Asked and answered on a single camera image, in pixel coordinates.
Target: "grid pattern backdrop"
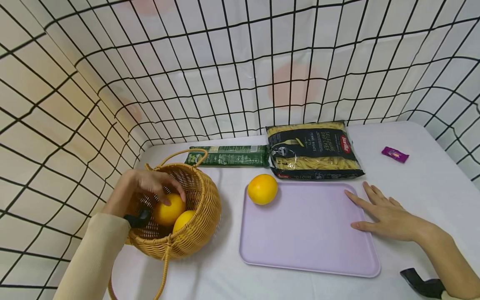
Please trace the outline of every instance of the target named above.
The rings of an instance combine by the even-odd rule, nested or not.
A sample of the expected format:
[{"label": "grid pattern backdrop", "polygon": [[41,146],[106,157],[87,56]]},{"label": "grid pattern backdrop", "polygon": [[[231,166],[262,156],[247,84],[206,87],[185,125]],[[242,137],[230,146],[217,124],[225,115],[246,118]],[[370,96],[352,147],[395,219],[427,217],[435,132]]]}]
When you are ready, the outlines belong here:
[{"label": "grid pattern backdrop", "polygon": [[0,0],[0,298],[51,299],[155,144],[410,120],[480,187],[480,1]]}]

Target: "forearm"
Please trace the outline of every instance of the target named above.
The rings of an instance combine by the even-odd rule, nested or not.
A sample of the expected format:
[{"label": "forearm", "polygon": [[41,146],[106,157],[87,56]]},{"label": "forearm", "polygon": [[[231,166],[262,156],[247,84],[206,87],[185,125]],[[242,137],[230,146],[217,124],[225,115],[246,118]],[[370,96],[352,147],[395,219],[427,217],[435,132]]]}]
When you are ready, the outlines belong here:
[{"label": "forearm", "polygon": [[448,233],[431,224],[416,242],[428,255],[450,296],[460,299],[480,297],[480,279]]},{"label": "forearm", "polygon": [[97,214],[88,226],[54,300],[102,299],[115,258],[130,230],[127,220]]}]

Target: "lavender tray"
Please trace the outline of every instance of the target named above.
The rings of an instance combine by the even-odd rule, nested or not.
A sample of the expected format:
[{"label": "lavender tray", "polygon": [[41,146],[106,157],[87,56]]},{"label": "lavender tray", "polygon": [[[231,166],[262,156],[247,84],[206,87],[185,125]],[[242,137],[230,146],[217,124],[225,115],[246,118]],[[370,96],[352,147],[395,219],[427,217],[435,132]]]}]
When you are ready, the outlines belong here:
[{"label": "lavender tray", "polygon": [[375,277],[380,261],[370,233],[350,227],[365,214],[343,183],[279,182],[265,206],[243,202],[240,256],[247,264]]}]

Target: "basket handle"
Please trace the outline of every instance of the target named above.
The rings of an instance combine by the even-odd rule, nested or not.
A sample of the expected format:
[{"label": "basket handle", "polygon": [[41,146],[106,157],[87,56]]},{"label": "basket handle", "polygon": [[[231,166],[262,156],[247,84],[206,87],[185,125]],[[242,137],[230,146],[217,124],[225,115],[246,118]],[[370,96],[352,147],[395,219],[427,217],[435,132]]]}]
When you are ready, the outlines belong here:
[{"label": "basket handle", "polygon": [[171,159],[172,157],[174,156],[177,156],[178,154],[182,154],[182,153],[185,153],[185,152],[193,152],[193,151],[200,151],[200,152],[203,152],[204,153],[204,156],[202,158],[200,158],[200,160],[193,166],[194,168],[198,167],[201,163],[204,162],[204,160],[207,158],[208,156],[208,152],[205,150],[205,149],[187,149],[187,150],[183,150],[183,151],[180,151],[180,152],[177,152],[175,154],[172,154],[170,155],[169,157],[165,158],[162,163],[159,165],[159,167],[163,166],[167,160]]},{"label": "basket handle", "polygon": [[[168,244],[167,249],[165,250],[165,255],[163,256],[164,264],[163,264],[162,284],[160,285],[160,288],[158,289],[158,292],[156,293],[154,300],[158,300],[158,298],[160,298],[160,295],[163,292],[163,288],[165,287],[165,283],[167,282],[168,261],[170,260],[171,250],[172,250],[172,246]],[[115,296],[115,293],[113,292],[111,273],[110,273],[110,279],[108,280],[108,294],[110,295],[110,298],[112,300],[118,300],[117,296]]]}]

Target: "white tablecloth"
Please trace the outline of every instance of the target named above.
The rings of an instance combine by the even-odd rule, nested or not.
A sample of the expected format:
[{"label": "white tablecloth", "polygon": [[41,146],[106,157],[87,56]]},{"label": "white tablecloth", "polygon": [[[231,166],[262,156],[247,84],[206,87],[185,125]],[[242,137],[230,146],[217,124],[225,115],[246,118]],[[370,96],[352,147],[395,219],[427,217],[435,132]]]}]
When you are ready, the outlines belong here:
[{"label": "white tablecloth", "polygon": [[[367,180],[396,198],[410,212],[444,228],[473,269],[480,272],[480,192],[421,126],[391,122],[350,126],[354,151],[366,173],[348,180],[366,199]],[[142,156],[159,164],[166,156],[192,145],[265,144],[265,136],[154,146]],[[403,165],[380,154],[389,146],[410,154]],[[186,154],[170,162],[184,162]],[[239,234],[245,186],[263,168],[202,168],[217,185],[222,201],[221,224],[213,239],[195,255],[172,261],[162,299],[422,299],[399,272],[415,267],[424,279],[437,277],[428,258],[412,242],[374,237],[382,271],[373,279],[338,276],[245,264],[239,256]],[[125,246],[113,268],[113,287],[120,300],[152,299],[162,278],[163,262]]]}]

